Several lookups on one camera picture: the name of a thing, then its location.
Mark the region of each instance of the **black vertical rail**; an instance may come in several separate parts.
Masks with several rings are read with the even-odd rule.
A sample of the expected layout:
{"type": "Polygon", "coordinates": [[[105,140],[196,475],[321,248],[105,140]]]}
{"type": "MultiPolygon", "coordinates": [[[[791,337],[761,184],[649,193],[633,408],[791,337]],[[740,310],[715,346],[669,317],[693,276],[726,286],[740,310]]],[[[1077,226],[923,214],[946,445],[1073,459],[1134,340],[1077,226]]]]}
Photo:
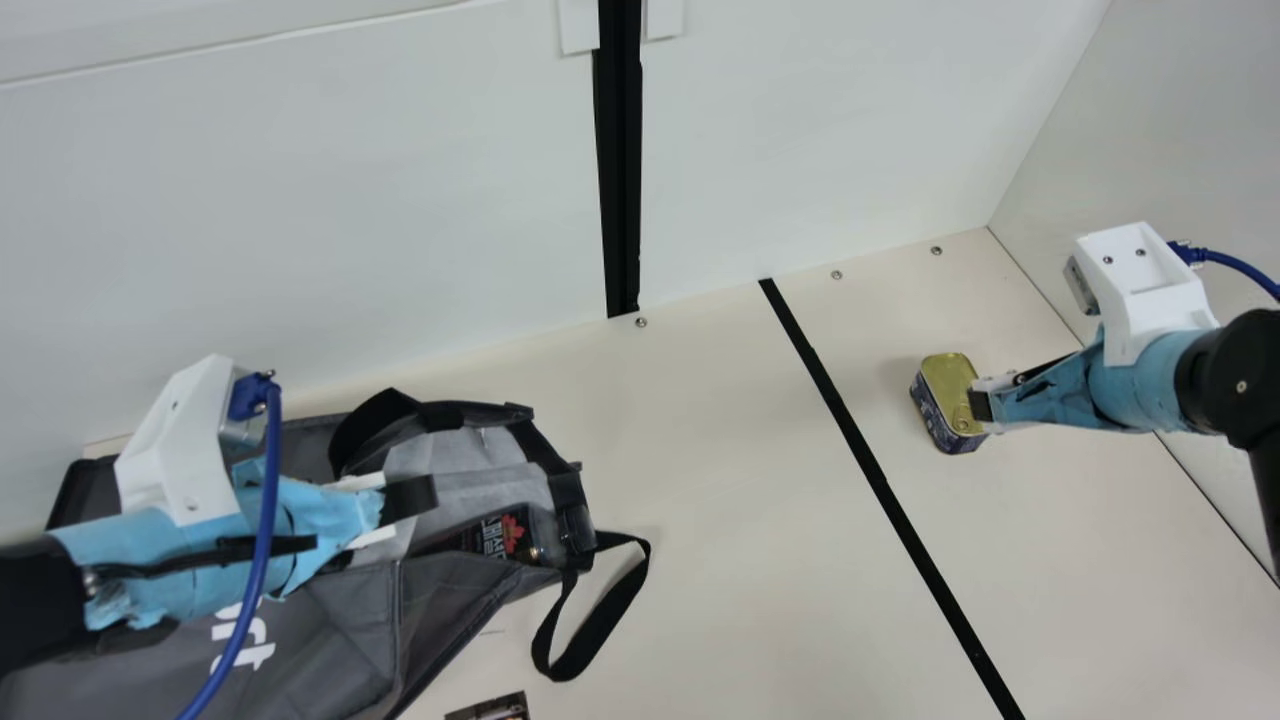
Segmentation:
{"type": "Polygon", "coordinates": [[[600,49],[591,59],[604,293],[613,318],[640,309],[640,0],[600,0],[600,49]]]}

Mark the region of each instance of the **white wall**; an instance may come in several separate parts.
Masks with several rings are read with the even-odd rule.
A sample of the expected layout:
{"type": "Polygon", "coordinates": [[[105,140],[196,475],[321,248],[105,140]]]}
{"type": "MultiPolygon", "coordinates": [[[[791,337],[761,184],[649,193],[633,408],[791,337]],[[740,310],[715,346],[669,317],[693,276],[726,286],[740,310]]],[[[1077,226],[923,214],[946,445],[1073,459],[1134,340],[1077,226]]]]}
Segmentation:
{"type": "MultiPolygon", "coordinates": [[[[265,1],[0,0],[0,534],[206,352],[302,393],[603,315],[554,0],[236,41],[435,3],[265,1]]],[[[689,0],[644,50],[644,304],[984,224],[1106,4],[689,0]]]]}
{"type": "Polygon", "coordinates": [[[987,224],[1110,0],[689,0],[645,45],[641,305],[987,224]]]}
{"type": "MultiPolygon", "coordinates": [[[[1280,273],[1280,4],[1115,0],[991,228],[1075,333],[1061,269],[1071,240],[1148,220],[1166,240],[1280,273]]],[[[1274,302],[1230,270],[1202,273],[1219,320],[1274,302]]],[[[1258,557],[1267,557],[1248,461],[1224,441],[1170,450],[1258,557]]]]}
{"type": "Polygon", "coordinates": [[[209,352],[285,391],[604,315],[553,0],[0,86],[0,534],[209,352]]]}
{"type": "Polygon", "coordinates": [[[0,0],[0,81],[462,1],[0,0]]]}

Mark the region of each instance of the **white panel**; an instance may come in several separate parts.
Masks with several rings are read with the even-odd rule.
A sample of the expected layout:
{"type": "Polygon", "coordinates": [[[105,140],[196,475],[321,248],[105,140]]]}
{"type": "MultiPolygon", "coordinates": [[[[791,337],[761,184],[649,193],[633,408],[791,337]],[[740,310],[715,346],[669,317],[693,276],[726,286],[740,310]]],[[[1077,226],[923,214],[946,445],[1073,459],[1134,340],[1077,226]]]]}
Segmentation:
{"type": "Polygon", "coordinates": [[[933,447],[906,391],[925,355],[1079,348],[987,232],[778,286],[1028,717],[1275,717],[1280,593],[1153,436],[933,447]]]}
{"type": "MultiPolygon", "coordinates": [[[[1074,238],[1097,229],[1147,220],[1169,240],[1280,274],[1276,27],[1272,0],[1116,0],[991,222],[1079,337],[1092,338],[1094,324],[1061,270],[1074,238]]],[[[1224,324],[1275,307],[1231,270],[1201,275],[1224,324]]],[[[1219,438],[1165,442],[1266,559],[1248,459],[1219,438]]]]}
{"type": "Polygon", "coordinates": [[[645,0],[645,40],[664,40],[685,32],[685,0],[645,0]]]}
{"type": "Polygon", "coordinates": [[[984,225],[1107,3],[690,0],[643,49],[643,305],[984,225]]]}
{"type": "Polygon", "coordinates": [[[558,0],[561,53],[576,55],[600,46],[599,0],[558,0]]]}
{"type": "Polygon", "coordinates": [[[0,0],[0,81],[495,0],[0,0]]]}
{"type": "MultiPolygon", "coordinates": [[[[502,610],[406,720],[517,688],[558,720],[997,717],[760,290],[646,318],[288,396],[291,415],[387,386],[531,405],[584,462],[595,524],[654,543],[648,584],[581,678],[550,683],[529,660],[556,587],[502,610]]],[[[600,556],[553,655],[632,559],[600,556]]]]}
{"type": "Polygon", "coordinates": [[[0,88],[0,534],[210,352],[296,391],[603,315],[554,4],[0,88]]]}

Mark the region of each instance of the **cable connector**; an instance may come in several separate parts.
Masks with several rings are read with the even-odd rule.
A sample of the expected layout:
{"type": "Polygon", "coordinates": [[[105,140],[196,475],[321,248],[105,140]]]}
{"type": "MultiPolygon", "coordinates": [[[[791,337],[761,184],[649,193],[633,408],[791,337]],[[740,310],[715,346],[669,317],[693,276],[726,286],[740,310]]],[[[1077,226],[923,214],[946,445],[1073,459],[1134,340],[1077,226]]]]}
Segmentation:
{"type": "Polygon", "coordinates": [[[227,404],[227,416],[234,421],[248,420],[266,411],[268,392],[279,386],[271,382],[275,370],[250,373],[232,384],[232,398],[227,404]]]}

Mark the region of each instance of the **printed label on bag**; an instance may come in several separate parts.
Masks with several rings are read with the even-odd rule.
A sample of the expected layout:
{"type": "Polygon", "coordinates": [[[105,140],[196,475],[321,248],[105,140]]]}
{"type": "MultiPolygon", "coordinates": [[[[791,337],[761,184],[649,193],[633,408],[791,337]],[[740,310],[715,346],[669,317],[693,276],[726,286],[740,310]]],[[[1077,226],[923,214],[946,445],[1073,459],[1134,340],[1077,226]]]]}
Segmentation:
{"type": "Polygon", "coordinates": [[[540,552],[529,525],[529,507],[513,507],[485,518],[454,536],[429,547],[428,552],[461,550],[493,557],[538,564],[540,552]]]}
{"type": "Polygon", "coordinates": [[[525,693],[513,693],[465,710],[454,710],[444,720],[530,720],[525,693]]]}

